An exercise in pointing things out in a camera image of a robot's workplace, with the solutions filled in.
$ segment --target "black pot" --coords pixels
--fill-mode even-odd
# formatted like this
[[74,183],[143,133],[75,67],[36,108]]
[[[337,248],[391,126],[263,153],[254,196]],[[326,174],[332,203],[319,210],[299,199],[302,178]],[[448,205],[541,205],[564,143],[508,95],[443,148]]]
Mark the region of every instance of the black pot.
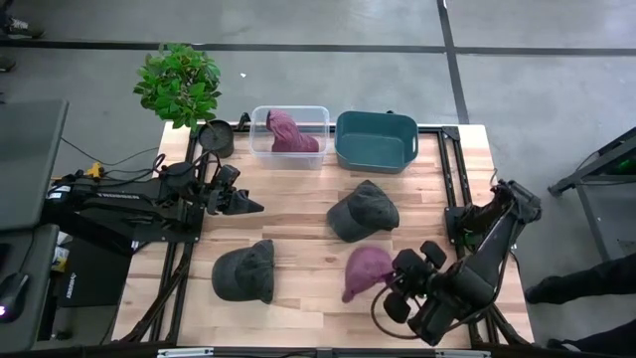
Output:
[[211,120],[199,128],[199,144],[203,150],[209,150],[217,153],[221,158],[227,158],[235,152],[235,133],[226,121]]

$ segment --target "gray floor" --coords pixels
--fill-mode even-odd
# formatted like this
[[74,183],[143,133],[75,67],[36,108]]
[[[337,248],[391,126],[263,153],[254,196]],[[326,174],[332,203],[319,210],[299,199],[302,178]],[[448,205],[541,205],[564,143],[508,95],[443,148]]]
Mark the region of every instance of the gray floor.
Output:
[[[458,46],[636,47],[629,0],[448,0]],[[18,0],[55,39],[205,43],[443,45],[433,0]],[[131,93],[144,52],[7,50],[19,61],[0,77],[9,101],[71,102],[65,138],[105,161],[156,146],[162,123]],[[320,104],[457,123],[444,55],[213,53],[223,72],[219,117],[260,104]],[[487,126],[499,175],[543,199],[518,256],[525,287],[548,274],[600,262],[575,195],[546,188],[587,154],[636,125],[636,57],[460,56],[471,123]],[[122,165],[146,167],[154,153]],[[63,145],[57,174],[91,161]],[[576,339],[636,316],[633,296],[529,307],[538,342]],[[101,337],[103,331],[95,333]]]

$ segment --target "potted plant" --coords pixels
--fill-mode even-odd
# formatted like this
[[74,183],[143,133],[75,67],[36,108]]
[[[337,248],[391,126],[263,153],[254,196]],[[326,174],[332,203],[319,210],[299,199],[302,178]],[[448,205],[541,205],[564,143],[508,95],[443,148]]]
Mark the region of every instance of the potted plant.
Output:
[[142,81],[133,92],[141,94],[141,105],[154,110],[162,120],[172,120],[173,128],[187,126],[195,132],[197,121],[206,125],[199,130],[205,150],[228,157],[234,151],[234,133],[230,125],[216,119],[221,71],[206,53],[190,46],[159,46],[159,55],[146,55],[137,74]]

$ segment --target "wooden tabletop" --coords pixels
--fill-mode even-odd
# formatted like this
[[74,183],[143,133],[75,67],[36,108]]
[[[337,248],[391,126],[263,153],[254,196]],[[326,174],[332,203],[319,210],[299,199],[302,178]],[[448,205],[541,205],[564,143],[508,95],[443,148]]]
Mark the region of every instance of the wooden tabletop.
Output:
[[[486,130],[482,125],[460,125],[461,143],[473,201],[490,201],[493,173]],[[188,129],[164,130],[160,153],[166,162],[183,161]],[[422,134],[417,158],[399,175],[352,172],[336,162],[333,143],[320,171],[272,171],[263,169],[249,153],[247,136],[238,134],[236,151],[224,164],[240,170],[236,186],[265,207],[263,213],[239,216],[206,216],[201,241],[195,245],[179,335],[180,345],[197,346],[329,346],[364,348],[424,348],[420,340],[399,340],[383,334],[369,313],[376,287],[341,300],[344,267],[350,253],[362,245],[377,246],[393,256],[406,248],[418,249],[426,240],[437,242],[448,255],[455,253],[446,239],[442,212],[447,206],[435,135]],[[447,147],[453,174],[456,165]],[[399,210],[399,228],[378,232],[354,243],[338,239],[326,225],[326,213],[366,179],[380,186]],[[461,192],[455,185],[458,205]],[[219,299],[211,282],[212,267],[222,254],[246,248],[262,239],[275,246],[274,301],[227,302]],[[166,245],[147,246],[132,260],[122,296],[113,339],[124,336],[154,300]],[[509,260],[498,306],[526,339],[533,341],[516,264]],[[172,311],[167,305],[164,332]],[[393,323],[377,307],[382,325],[409,334],[406,325]],[[469,346],[466,327],[444,336],[438,347]]]

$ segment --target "clear plastic bin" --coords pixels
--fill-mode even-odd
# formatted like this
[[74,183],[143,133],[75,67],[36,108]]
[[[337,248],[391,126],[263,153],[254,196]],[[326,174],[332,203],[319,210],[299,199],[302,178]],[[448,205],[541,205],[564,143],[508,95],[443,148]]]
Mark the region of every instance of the clear plastic bin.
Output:
[[[316,153],[272,153],[274,135],[265,127],[271,109],[287,112],[298,125],[301,133],[318,140]],[[318,105],[262,105],[251,113],[249,128],[249,151],[267,169],[320,170],[327,154],[329,138],[329,110]]]

